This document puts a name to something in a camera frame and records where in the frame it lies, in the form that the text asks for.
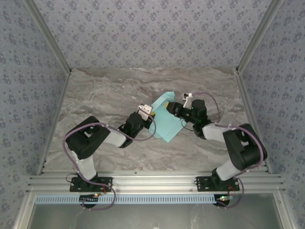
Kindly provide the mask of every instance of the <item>cable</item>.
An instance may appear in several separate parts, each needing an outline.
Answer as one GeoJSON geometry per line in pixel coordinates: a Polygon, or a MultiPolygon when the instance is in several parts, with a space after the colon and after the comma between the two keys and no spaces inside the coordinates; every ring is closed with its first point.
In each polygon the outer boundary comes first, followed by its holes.
{"type": "MultiPolygon", "coordinates": [[[[231,206],[231,207],[227,207],[224,203],[222,203],[222,202],[220,202],[220,201],[216,201],[218,204],[221,204],[221,205],[223,205],[223,208],[225,208],[225,209],[227,209],[227,208],[232,208],[233,206],[231,206]]],[[[246,221],[248,221],[250,224],[252,224],[252,226],[254,226],[255,228],[258,228],[259,229],[259,227],[258,226],[256,226],[253,222],[251,222],[250,220],[248,220],[242,213],[240,213],[239,212],[239,214],[246,220],[246,221]]]]}
{"type": "Polygon", "coordinates": [[[232,187],[232,185],[228,185],[228,187],[229,187],[229,189],[232,189],[234,191],[234,196],[233,196],[233,198],[234,198],[236,195],[235,189],[232,187]]]}
{"type": "Polygon", "coordinates": [[[240,202],[242,201],[243,196],[244,196],[244,184],[243,184],[242,180],[241,180],[239,177],[237,177],[237,179],[239,180],[239,183],[240,183],[241,186],[242,186],[242,195],[240,196],[240,199],[239,199],[235,204],[233,204],[232,206],[227,206],[227,205],[225,205],[224,203],[222,203],[222,202],[220,202],[220,201],[216,201],[218,204],[223,205],[223,206],[224,206],[225,208],[227,208],[227,209],[229,209],[229,208],[234,208],[234,207],[236,207],[237,205],[239,205],[240,202]]]}
{"type": "Polygon", "coordinates": [[[212,96],[208,92],[195,92],[195,93],[193,93],[193,95],[201,95],[201,94],[206,94],[206,95],[210,96],[214,100],[214,103],[215,103],[216,108],[217,108],[217,113],[218,113],[218,121],[217,122],[220,122],[220,110],[219,110],[218,103],[217,103],[216,99],[214,98],[214,96],[212,96]]]}
{"type": "MultiPolygon", "coordinates": [[[[216,99],[210,93],[208,93],[208,92],[193,93],[193,95],[201,95],[201,94],[207,94],[208,96],[210,96],[214,100],[215,105],[217,107],[218,117],[219,117],[219,121],[220,121],[220,110],[219,110],[218,103],[217,103],[216,99]]],[[[259,152],[260,152],[260,156],[261,156],[259,162],[256,165],[250,166],[250,167],[244,169],[243,171],[241,171],[240,173],[238,173],[238,174],[236,174],[234,176],[234,178],[237,178],[239,180],[239,182],[241,183],[241,185],[242,185],[242,195],[241,195],[241,198],[234,205],[229,206],[229,207],[227,207],[224,203],[222,203],[220,201],[217,201],[217,203],[219,203],[221,205],[224,205],[226,208],[234,208],[235,206],[237,206],[240,203],[240,201],[241,201],[241,199],[243,198],[243,195],[244,195],[244,185],[243,185],[243,182],[241,181],[241,179],[238,176],[243,174],[243,173],[245,173],[245,172],[247,172],[249,169],[259,168],[259,166],[261,166],[261,164],[262,164],[262,162],[264,160],[264,152],[263,152],[263,148],[262,148],[261,144],[259,143],[257,138],[250,131],[248,131],[248,130],[240,127],[240,126],[235,126],[235,125],[228,125],[228,126],[226,126],[226,125],[215,124],[215,126],[222,127],[222,128],[236,128],[236,129],[239,129],[239,130],[245,132],[246,134],[248,134],[255,141],[255,143],[258,146],[258,149],[259,149],[259,152]]]]}
{"type": "Polygon", "coordinates": [[[77,226],[77,221],[78,221],[78,217],[84,212],[84,209],[82,209],[77,215],[76,215],[76,218],[75,220],[72,220],[74,221],[74,223],[72,225],[70,225],[70,228],[69,229],[75,229],[76,226],[77,226]]]}
{"type": "Polygon", "coordinates": [[[153,118],[149,113],[145,112],[145,111],[142,110],[142,109],[140,109],[140,110],[141,110],[143,113],[145,113],[146,115],[148,115],[148,116],[150,117],[150,119],[152,120],[153,124],[154,124],[154,131],[153,131],[153,134],[152,134],[151,136],[149,136],[148,138],[144,138],[144,139],[132,138],[132,137],[128,136],[127,134],[123,133],[122,131],[120,131],[120,130],[118,130],[118,129],[112,127],[112,126],[108,126],[107,124],[104,124],[104,123],[90,123],[90,124],[83,125],[83,126],[81,126],[81,127],[79,127],[79,128],[76,128],[75,130],[72,130],[71,132],[69,132],[69,133],[64,137],[64,139],[63,139],[63,141],[62,141],[62,148],[63,148],[63,151],[65,152],[65,154],[67,155],[67,157],[70,159],[70,161],[71,161],[71,162],[73,163],[73,165],[75,166],[75,168],[76,168],[78,174],[80,175],[80,177],[81,177],[84,181],[86,181],[87,183],[89,183],[89,184],[98,185],[98,186],[102,186],[102,187],[107,187],[107,188],[109,188],[109,189],[113,192],[114,197],[113,197],[113,201],[111,202],[111,204],[109,204],[108,206],[106,206],[106,207],[104,207],[104,208],[90,208],[91,211],[107,210],[107,209],[111,208],[111,207],[114,205],[114,202],[115,202],[115,200],[116,200],[116,192],[115,192],[115,190],[113,189],[113,187],[111,187],[111,186],[109,186],[109,185],[102,184],[102,183],[92,182],[92,181],[86,179],[86,178],[83,176],[83,174],[80,172],[80,168],[78,167],[77,163],[73,160],[72,156],[70,156],[70,154],[68,153],[65,142],[66,142],[67,138],[70,137],[72,134],[74,134],[74,133],[76,133],[76,132],[78,132],[78,131],[80,131],[80,130],[82,130],[82,129],[85,129],[85,128],[89,127],[89,126],[94,126],[94,125],[100,125],[100,126],[103,126],[103,127],[108,128],[108,129],[111,129],[111,130],[113,130],[113,131],[116,131],[116,132],[118,132],[118,133],[124,135],[125,137],[129,138],[130,140],[133,140],[133,141],[146,141],[146,140],[148,140],[148,139],[151,139],[151,138],[155,135],[155,133],[156,133],[156,131],[157,131],[157,124],[156,124],[154,118],[153,118]]]}
{"type": "Polygon", "coordinates": [[[87,199],[88,199],[88,198],[84,198],[84,200],[81,202],[81,205],[82,205],[83,208],[86,208],[86,207],[85,207],[85,202],[86,202],[87,199]]]}
{"type": "Polygon", "coordinates": [[[72,183],[72,181],[68,181],[68,180],[67,180],[67,178],[68,178],[69,175],[77,175],[77,174],[76,174],[76,173],[69,173],[69,174],[66,176],[66,181],[69,182],[69,183],[72,183]]]}
{"type": "Polygon", "coordinates": [[[257,140],[257,138],[250,131],[248,131],[248,130],[240,127],[240,126],[236,126],[236,125],[228,125],[228,126],[226,126],[226,125],[215,124],[215,126],[223,127],[223,128],[236,128],[236,129],[239,129],[239,130],[245,132],[246,134],[248,134],[255,141],[255,143],[257,144],[257,147],[258,147],[260,155],[261,155],[261,157],[259,159],[259,162],[256,165],[250,166],[250,167],[244,169],[243,171],[241,171],[240,173],[236,174],[235,175],[236,177],[241,175],[241,174],[243,174],[243,173],[245,173],[245,172],[247,172],[248,169],[259,168],[259,166],[261,166],[261,164],[262,164],[262,162],[264,160],[263,148],[262,148],[261,144],[259,143],[259,141],[257,140]]]}
{"type": "MultiPolygon", "coordinates": [[[[219,121],[220,121],[220,110],[219,110],[218,103],[217,103],[216,99],[214,98],[214,96],[212,96],[208,92],[195,92],[195,93],[193,93],[193,95],[201,95],[201,94],[206,94],[206,95],[210,96],[214,100],[214,103],[215,103],[215,105],[217,107],[218,117],[219,117],[219,121]]],[[[245,132],[246,134],[248,134],[255,141],[255,143],[257,144],[257,146],[259,148],[259,152],[260,152],[260,155],[261,155],[261,158],[260,158],[259,162],[256,165],[250,166],[247,169],[241,171],[239,174],[236,174],[235,175],[236,177],[241,175],[242,173],[246,172],[248,169],[259,168],[259,166],[261,166],[261,164],[262,164],[262,162],[264,160],[263,148],[262,148],[261,144],[259,143],[259,141],[256,139],[256,137],[251,132],[249,132],[248,130],[246,130],[246,129],[240,127],[240,126],[235,126],[235,125],[228,125],[228,126],[226,126],[226,125],[215,124],[215,126],[223,127],[223,128],[236,128],[236,129],[239,129],[239,130],[245,132]]]]}
{"type": "Polygon", "coordinates": [[[185,120],[181,120],[181,125],[182,125],[182,127],[183,127],[184,129],[187,129],[187,130],[189,130],[189,131],[194,131],[194,130],[191,130],[191,129],[189,129],[189,128],[186,128],[186,127],[182,124],[183,121],[185,121],[185,120]]]}

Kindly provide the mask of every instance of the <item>blue cloth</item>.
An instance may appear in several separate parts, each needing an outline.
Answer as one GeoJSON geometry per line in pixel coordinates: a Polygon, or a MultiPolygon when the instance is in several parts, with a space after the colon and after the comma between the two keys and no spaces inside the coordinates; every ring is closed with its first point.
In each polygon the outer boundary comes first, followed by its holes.
{"type": "MultiPolygon", "coordinates": [[[[163,138],[166,142],[170,142],[173,137],[179,133],[182,129],[181,121],[179,118],[170,114],[165,105],[167,102],[175,102],[174,92],[165,92],[161,95],[153,104],[152,112],[155,112],[156,116],[154,120],[157,124],[157,132],[154,135],[156,138],[163,138]]],[[[149,128],[149,133],[153,133],[154,125],[149,128]]]]}

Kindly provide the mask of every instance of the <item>black mounting plate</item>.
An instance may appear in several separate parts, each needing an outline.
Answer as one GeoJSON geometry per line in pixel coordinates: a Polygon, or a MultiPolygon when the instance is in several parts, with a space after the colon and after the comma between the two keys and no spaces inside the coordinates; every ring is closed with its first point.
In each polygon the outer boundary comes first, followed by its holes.
{"type": "MultiPolygon", "coordinates": [[[[112,186],[112,177],[96,177],[94,182],[112,186]]],[[[99,185],[91,185],[80,177],[73,177],[70,184],[70,192],[111,192],[111,189],[99,185]]]]}
{"type": "Polygon", "coordinates": [[[93,203],[97,203],[99,201],[99,198],[95,197],[93,194],[81,195],[79,201],[82,203],[81,205],[84,205],[85,208],[92,208],[96,205],[93,203]]]}
{"type": "Polygon", "coordinates": [[[215,187],[214,183],[212,182],[211,177],[196,177],[195,184],[197,185],[198,192],[233,191],[232,189],[229,188],[229,186],[232,186],[235,189],[235,191],[240,190],[237,179],[229,179],[229,180],[226,180],[225,182],[226,182],[225,188],[217,189],[215,187]]]}

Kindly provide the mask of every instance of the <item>metal rail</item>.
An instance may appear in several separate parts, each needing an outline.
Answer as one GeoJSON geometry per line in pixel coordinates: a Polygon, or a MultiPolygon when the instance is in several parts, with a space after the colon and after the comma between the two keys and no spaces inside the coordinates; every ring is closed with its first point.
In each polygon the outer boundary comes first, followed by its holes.
{"type": "MultiPolygon", "coordinates": [[[[35,194],[75,194],[70,193],[66,172],[48,172],[43,176],[31,176],[27,192],[35,194]]],[[[210,176],[211,172],[99,172],[100,177],[113,177],[113,188],[118,194],[192,194],[198,193],[195,178],[210,176]]],[[[275,193],[285,191],[283,178],[278,174],[253,171],[240,176],[245,193],[275,193]]],[[[224,192],[204,192],[220,194],[224,192]]]]}

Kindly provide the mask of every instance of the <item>aluminum frame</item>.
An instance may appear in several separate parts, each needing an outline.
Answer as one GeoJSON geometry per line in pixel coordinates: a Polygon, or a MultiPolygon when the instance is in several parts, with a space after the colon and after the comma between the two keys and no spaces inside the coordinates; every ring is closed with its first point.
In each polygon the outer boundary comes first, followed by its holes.
{"type": "Polygon", "coordinates": [[[257,46],[261,42],[263,35],[269,28],[269,25],[271,24],[273,17],[277,13],[278,9],[282,5],[284,0],[271,0],[269,3],[260,23],[258,24],[251,40],[248,43],[248,46],[246,47],[238,65],[238,72],[242,73],[244,69],[246,68],[246,65],[250,61],[254,51],[256,50],[257,46]]]}
{"type": "MultiPolygon", "coordinates": [[[[241,98],[244,103],[245,111],[249,123],[261,138],[258,125],[256,123],[252,106],[246,92],[246,88],[240,74],[234,68],[234,74],[238,88],[241,92],[241,98]]],[[[47,155],[48,148],[53,137],[60,108],[64,99],[65,89],[62,92],[60,106],[56,112],[55,121],[50,133],[48,144],[44,150],[43,159],[41,160],[40,168],[37,176],[31,176],[29,185],[27,186],[27,195],[20,208],[19,215],[16,219],[14,228],[27,228],[33,203],[36,196],[39,194],[60,194],[60,195],[75,195],[70,193],[70,184],[66,182],[67,174],[75,171],[45,171],[43,165],[47,155]]],[[[118,194],[200,194],[197,192],[196,185],[193,183],[197,176],[210,176],[210,171],[114,171],[114,172],[99,172],[99,176],[111,176],[114,178],[113,187],[118,194]]],[[[284,180],[281,175],[272,174],[272,169],[269,160],[265,160],[258,170],[250,171],[249,173],[240,176],[244,182],[245,194],[254,193],[273,193],[277,205],[277,209],[285,229],[297,228],[295,218],[292,214],[292,209],[285,193],[284,180]]],[[[204,192],[205,194],[223,194],[224,192],[204,192]]]]}
{"type": "Polygon", "coordinates": [[[39,11],[37,5],[33,0],[23,0],[25,6],[28,8],[31,16],[33,17],[34,21],[36,22],[37,26],[39,27],[41,33],[43,34],[44,38],[46,39],[47,43],[50,46],[50,49],[53,51],[58,63],[68,75],[71,72],[69,64],[64,57],[60,47],[58,46],[57,42],[53,34],[51,33],[47,23],[45,22],[41,12],[39,11]]]}

